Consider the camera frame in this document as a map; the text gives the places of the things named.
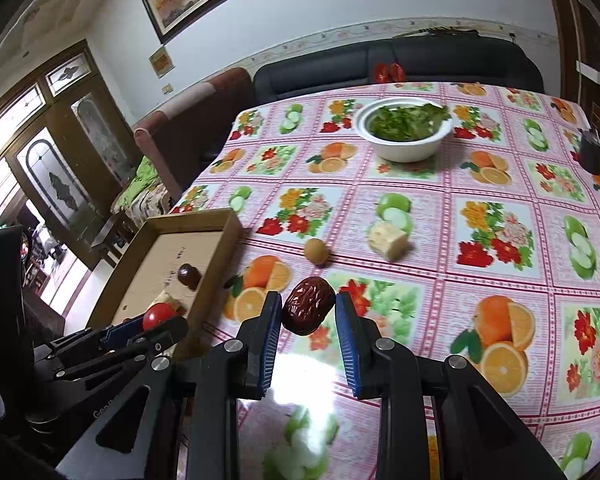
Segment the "yellow cake piece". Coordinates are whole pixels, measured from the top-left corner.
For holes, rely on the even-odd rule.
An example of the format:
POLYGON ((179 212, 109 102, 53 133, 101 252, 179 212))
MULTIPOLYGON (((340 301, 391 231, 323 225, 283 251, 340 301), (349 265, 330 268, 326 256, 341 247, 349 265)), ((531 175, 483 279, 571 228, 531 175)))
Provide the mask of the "yellow cake piece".
POLYGON ((370 226, 367 245, 387 261, 399 260, 410 247, 407 234, 384 220, 378 220, 370 226))
POLYGON ((149 307, 153 307, 156 304, 165 304, 178 314, 183 314, 186 312, 186 307, 184 307, 177 299, 172 297, 166 290, 160 292, 160 294, 151 301, 149 307))

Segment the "dark red jujube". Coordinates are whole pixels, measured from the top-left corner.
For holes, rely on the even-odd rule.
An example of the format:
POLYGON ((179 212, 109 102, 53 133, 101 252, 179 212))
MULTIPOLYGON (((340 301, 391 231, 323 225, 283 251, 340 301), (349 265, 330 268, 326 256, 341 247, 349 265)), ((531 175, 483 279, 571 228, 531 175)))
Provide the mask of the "dark red jujube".
POLYGON ((291 291, 284 303, 283 326, 298 336, 311 335, 335 304, 336 292, 324 278, 305 278, 291 291))

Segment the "small red tomato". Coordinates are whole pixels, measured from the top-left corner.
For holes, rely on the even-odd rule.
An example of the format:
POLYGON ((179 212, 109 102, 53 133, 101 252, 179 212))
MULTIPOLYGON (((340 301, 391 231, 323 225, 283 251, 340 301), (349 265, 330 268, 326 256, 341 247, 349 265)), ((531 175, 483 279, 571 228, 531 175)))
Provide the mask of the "small red tomato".
POLYGON ((147 309, 143 315, 143 331, 152 330, 166 320, 174 318, 178 315, 178 310, 174 309, 170 304, 166 302, 156 302, 147 309))

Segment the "dark plum lower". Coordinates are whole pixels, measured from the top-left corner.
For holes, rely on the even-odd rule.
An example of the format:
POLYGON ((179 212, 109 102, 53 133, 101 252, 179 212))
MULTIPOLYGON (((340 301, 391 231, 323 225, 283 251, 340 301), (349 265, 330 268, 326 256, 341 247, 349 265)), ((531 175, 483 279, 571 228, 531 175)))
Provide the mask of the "dark plum lower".
POLYGON ((183 263, 178 268, 178 281, 190 290, 196 290, 201 281, 201 273, 190 263, 183 263))

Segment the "cardboard tray box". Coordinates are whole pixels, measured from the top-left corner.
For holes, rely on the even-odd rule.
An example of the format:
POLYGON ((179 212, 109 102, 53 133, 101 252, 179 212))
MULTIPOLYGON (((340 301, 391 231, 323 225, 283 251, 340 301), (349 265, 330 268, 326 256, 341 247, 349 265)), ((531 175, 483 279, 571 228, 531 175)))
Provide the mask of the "cardboard tray box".
POLYGON ((204 353, 202 323, 220 300, 242 224, 233 209, 210 209, 152 217, 138 230, 112 271, 87 326, 99 330, 146 311, 166 290, 186 307, 188 333, 173 348, 185 361, 204 353), (196 290, 178 281, 178 268, 190 263, 201 273, 196 290))

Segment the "green patterned cushion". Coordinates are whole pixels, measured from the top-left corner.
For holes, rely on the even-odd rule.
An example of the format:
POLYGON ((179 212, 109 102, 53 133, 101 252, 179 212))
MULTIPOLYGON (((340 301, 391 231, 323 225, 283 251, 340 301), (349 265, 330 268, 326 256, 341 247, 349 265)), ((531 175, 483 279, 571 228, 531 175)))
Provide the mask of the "green patterned cushion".
POLYGON ((144 156, 129 184, 110 206, 110 212, 122 212, 134 226, 140 228, 147 219, 167 214, 171 207, 171 195, 154 164, 144 156))

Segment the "wooden glass door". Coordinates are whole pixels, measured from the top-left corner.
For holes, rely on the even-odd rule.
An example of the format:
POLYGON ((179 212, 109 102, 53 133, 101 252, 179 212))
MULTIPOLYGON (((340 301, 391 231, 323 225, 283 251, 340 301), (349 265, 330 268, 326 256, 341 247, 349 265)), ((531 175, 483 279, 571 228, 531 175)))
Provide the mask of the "wooden glass door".
POLYGON ((100 259, 94 240, 139 162, 131 129, 84 40, 0 95, 0 165, 53 237, 89 269, 100 259))

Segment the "floral fruit tablecloth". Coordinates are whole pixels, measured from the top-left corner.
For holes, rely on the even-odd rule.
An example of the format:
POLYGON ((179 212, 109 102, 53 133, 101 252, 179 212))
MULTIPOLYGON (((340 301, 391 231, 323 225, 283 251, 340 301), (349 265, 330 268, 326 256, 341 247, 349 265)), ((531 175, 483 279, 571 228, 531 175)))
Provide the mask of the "floral fruit tablecloth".
POLYGON ((339 89, 241 112, 176 203, 232 208, 245 235, 207 330, 234 337, 264 293, 309 275, 350 295, 382 336, 418 356, 460 354, 489 379, 570 479, 600 463, 600 174, 579 164, 573 102, 528 90, 406 82, 339 89), (400 164, 352 128, 366 104, 449 107, 437 154, 400 164), (378 220, 410 247, 367 245, 378 220), (322 266, 307 240, 329 249, 322 266))

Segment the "black leather sofa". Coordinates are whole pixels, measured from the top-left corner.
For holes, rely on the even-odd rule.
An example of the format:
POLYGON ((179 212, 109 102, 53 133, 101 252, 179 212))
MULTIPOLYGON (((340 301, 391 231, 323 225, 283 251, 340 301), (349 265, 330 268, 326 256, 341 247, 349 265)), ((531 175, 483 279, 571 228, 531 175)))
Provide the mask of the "black leather sofa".
POLYGON ((539 69, 521 47, 476 32, 357 42, 266 64, 253 76, 260 104, 389 82, 478 82, 544 91, 539 69))

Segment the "dark cup on table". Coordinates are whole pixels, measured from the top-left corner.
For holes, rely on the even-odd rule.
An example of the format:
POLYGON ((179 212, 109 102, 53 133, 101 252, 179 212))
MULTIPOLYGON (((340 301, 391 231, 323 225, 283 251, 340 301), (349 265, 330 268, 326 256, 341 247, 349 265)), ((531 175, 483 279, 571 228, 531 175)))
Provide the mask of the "dark cup on table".
POLYGON ((600 174, 600 134, 594 127, 581 131, 579 162, 589 174, 600 174))

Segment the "white bowl of greens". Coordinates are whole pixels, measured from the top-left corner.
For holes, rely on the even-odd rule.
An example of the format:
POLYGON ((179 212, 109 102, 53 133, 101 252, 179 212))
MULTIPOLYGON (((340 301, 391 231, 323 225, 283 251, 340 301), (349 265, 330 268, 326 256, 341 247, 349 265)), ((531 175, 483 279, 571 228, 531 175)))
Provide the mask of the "white bowl of greens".
POLYGON ((449 107, 422 98, 396 96, 364 105, 352 128, 388 162, 410 164, 437 154, 452 131, 449 107))

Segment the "red objects on sofa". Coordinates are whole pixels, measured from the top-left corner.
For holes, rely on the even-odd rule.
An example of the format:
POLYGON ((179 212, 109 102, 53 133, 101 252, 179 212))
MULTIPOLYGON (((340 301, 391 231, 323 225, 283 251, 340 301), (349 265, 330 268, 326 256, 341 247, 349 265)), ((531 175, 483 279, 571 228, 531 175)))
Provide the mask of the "red objects on sofa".
POLYGON ((374 68, 373 80, 375 84, 403 84, 406 81, 406 73, 398 63, 379 63, 374 68))

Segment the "small wall calendar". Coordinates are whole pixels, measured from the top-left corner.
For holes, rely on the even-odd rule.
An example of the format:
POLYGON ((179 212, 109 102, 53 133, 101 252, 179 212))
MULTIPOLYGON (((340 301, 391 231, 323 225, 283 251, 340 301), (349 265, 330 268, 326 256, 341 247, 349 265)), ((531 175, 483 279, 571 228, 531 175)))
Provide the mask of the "small wall calendar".
POLYGON ((149 57, 149 63, 158 78, 166 76, 166 74, 174 69, 172 58, 165 46, 161 46, 155 50, 149 57))

